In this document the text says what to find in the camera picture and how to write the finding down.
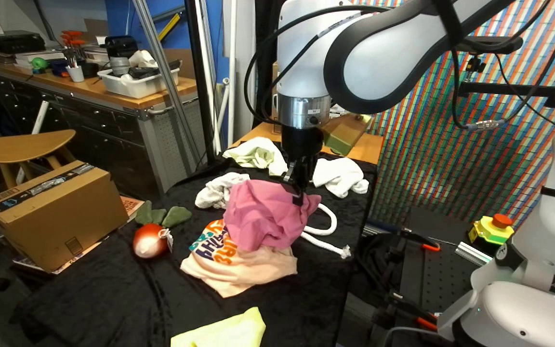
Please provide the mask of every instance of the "brown cardboard box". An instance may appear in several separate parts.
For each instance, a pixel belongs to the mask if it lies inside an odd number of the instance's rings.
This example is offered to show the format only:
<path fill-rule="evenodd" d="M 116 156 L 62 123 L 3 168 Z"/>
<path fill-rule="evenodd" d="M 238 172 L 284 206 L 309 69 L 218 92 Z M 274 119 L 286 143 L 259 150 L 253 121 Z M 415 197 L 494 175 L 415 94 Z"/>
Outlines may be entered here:
<path fill-rule="evenodd" d="M 72 162 L 0 193 L 6 241 L 55 272 L 128 220 L 111 173 Z"/>

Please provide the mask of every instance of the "stool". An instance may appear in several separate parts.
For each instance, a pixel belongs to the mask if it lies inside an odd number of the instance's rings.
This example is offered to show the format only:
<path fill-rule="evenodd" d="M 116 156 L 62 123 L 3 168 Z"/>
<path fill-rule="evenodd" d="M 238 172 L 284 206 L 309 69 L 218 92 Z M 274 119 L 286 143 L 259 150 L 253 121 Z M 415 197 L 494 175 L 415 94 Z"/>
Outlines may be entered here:
<path fill-rule="evenodd" d="M 66 145 L 76 137 L 74 129 L 37 133 L 37 135 L 12 135 L 0 137 L 0 170 L 6 187 L 18 185 L 12 166 L 20 166 L 28 179 L 33 177 L 30 170 L 32 160 L 45 158 L 51 168 L 60 168 L 57 152 L 60 150 L 70 162 L 74 160 Z"/>

